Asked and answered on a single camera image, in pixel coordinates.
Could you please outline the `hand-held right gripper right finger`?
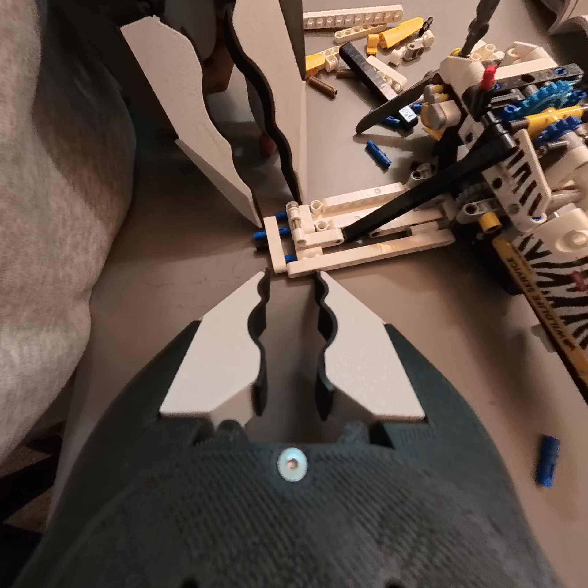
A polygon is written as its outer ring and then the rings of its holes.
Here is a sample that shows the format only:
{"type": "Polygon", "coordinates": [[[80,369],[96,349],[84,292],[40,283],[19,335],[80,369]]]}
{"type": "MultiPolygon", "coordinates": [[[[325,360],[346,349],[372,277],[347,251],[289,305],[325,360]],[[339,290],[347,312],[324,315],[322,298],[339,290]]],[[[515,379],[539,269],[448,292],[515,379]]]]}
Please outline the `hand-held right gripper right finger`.
{"type": "Polygon", "coordinates": [[[315,301],[324,340],[315,383],[321,421],[424,421],[386,323],[325,271],[315,275],[315,301]]]}

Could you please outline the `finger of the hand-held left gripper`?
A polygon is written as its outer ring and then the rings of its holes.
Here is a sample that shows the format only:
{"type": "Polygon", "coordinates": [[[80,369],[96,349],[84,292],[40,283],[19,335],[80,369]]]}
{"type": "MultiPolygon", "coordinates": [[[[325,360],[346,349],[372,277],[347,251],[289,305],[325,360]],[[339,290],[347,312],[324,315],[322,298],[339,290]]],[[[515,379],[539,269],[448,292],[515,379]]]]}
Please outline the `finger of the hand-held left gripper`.
{"type": "Polygon", "coordinates": [[[307,196],[302,1],[227,1],[224,40],[246,78],[254,119],[276,143],[292,199],[302,204],[307,196]]]}
{"type": "Polygon", "coordinates": [[[260,228],[252,191],[237,173],[231,145],[210,118],[202,66],[190,40],[158,17],[124,25],[121,33],[178,136],[176,144],[232,206],[260,228]]]}

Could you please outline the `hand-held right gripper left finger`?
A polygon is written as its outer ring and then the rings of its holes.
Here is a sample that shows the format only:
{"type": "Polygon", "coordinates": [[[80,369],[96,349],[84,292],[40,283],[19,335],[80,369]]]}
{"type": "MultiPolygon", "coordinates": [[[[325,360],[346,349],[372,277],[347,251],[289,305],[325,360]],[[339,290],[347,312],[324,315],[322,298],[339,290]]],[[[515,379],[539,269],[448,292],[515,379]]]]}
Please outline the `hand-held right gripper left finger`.
{"type": "Polygon", "coordinates": [[[161,416],[248,422],[263,414],[268,379],[260,337],[269,296],[269,271],[260,271],[202,316],[161,416]]]}

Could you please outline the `zebra striped lego helicopter model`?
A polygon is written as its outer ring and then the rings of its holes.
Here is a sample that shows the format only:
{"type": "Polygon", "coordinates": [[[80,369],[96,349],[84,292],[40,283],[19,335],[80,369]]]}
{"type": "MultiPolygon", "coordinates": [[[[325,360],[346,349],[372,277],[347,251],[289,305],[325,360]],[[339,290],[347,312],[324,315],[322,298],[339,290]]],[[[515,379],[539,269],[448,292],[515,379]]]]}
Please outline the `zebra striped lego helicopter model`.
{"type": "Polygon", "coordinates": [[[522,294],[587,399],[587,75],[541,46],[483,39],[499,1],[479,1],[463,46],[365,115],[361,134],[414,102],[434,161],[404,183],[286,206],[310,275],[463,239],[522,294]]]}

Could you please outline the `short white lego beam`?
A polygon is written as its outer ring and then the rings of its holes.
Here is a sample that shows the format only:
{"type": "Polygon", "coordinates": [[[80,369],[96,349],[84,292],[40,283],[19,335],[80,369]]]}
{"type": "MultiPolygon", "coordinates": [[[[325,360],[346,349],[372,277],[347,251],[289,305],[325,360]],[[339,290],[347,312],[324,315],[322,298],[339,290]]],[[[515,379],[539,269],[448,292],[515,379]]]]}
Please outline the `short white lego beam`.
{"type": "Polygon", "coordinates": [[[263,219],[263,229],[254,232],[256,250],[268,251],[272,272],[280,275],[287,272],[288,265],[298,260],[296,253],[286,254],[283,239],[290,239],[287,212],[281,211],[263,219]]]}

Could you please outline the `long black lego beam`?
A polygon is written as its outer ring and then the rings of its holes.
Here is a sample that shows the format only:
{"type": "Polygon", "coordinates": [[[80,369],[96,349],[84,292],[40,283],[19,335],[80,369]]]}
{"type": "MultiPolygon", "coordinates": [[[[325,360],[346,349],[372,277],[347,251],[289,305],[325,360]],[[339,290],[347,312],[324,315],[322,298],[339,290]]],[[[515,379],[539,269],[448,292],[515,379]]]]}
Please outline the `long black lego beam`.
{"type": "Polygon", "coordinates": [[[340,46],[339,57],[380,103],[385,103],[397,97],[397,93],[386,81],[386,78],[378,73],[376,68],[367,61],[351,42],[346,42],[340,46]]]}

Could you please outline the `thin white lego beam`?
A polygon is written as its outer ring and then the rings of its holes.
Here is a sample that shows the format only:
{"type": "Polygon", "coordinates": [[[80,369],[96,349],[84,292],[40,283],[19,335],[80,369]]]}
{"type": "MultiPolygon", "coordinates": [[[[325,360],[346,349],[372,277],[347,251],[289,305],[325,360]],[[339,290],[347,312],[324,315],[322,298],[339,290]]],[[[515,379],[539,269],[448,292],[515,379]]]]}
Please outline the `thin white lego beam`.
{"type": "Polygon", "coordinates": [[[365,38],[370,34],[380,33],[386,30],[388,27],[388,23],[382,23],[355,25],[349,28],[345,28],[334,33],[334,45],[340,46],[346,42],[365,38]]]}

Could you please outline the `yellow curved lego panel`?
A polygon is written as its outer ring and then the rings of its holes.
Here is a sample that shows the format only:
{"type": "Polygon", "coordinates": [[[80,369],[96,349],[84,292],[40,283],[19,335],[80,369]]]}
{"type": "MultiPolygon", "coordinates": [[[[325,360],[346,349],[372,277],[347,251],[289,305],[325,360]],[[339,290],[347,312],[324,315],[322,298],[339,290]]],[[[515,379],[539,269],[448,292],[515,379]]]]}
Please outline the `yellow curved lego panel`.
{"type": "Polygon", "coordinates": [[[379,33],[378,46],[381,49],[391,49],[402,41],[418,33],[424,24],[422,17],[403,21],[398,26],[387,28],[379,33]]]}

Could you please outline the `white grey lego connector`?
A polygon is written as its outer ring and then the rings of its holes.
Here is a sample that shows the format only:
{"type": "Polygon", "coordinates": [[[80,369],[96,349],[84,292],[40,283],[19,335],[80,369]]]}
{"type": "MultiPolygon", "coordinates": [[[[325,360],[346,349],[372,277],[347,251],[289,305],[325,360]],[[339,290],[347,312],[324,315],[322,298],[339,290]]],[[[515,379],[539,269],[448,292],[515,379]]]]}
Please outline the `white grey lego connector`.
{"type": "Polygon", "coordinates": [[[426,31],[411,42],[393,49],[389,56],[389,63],[399,66],[401,62],[415,61],[433,45],[434,41],[434,34],[431,31],[426,31]]]}

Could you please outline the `person's left hand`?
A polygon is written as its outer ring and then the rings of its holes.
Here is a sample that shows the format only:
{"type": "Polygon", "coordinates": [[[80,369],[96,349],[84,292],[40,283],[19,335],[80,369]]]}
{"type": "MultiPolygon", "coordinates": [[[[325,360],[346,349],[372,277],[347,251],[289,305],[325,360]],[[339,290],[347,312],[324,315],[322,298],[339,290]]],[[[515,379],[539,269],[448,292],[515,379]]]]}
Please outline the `person's left hand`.
{"type": "Polygon", "coordinates": [[[214,49],[202,63],[202,90],[204,96],[225,92],[231,80],[235,63],[225,45],[214,49]]]}

